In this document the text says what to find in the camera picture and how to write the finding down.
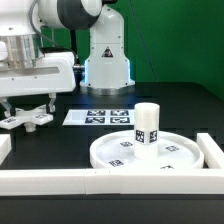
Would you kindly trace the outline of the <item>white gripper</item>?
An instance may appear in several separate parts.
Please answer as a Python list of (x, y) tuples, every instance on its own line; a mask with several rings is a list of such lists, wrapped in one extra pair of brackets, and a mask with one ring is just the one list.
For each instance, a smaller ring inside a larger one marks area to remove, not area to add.
[(56, 93), (70, 92), (76, 86), (73, 64), (71, 52), (46, 54), (29, 69), (9, 69), (5, 63), (0, 63), (0, 104), (5, 116), (11, 116), (12, 106), (2, 97), (38, 94), (49, 94), (47, 112), (53, 113)]

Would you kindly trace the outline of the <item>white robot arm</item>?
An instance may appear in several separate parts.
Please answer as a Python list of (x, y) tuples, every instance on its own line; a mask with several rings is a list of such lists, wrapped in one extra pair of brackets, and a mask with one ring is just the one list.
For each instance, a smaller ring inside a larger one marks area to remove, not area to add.
[(56, 45), (46, 52), (43, 26), (90, 32), (81, 90), (113, 95), (134, 85), (124, 54), (124, 20), (110, 6), (117, 0), (0, 0), (0, 104), (9, 97), (70, 92), (76, 54)]

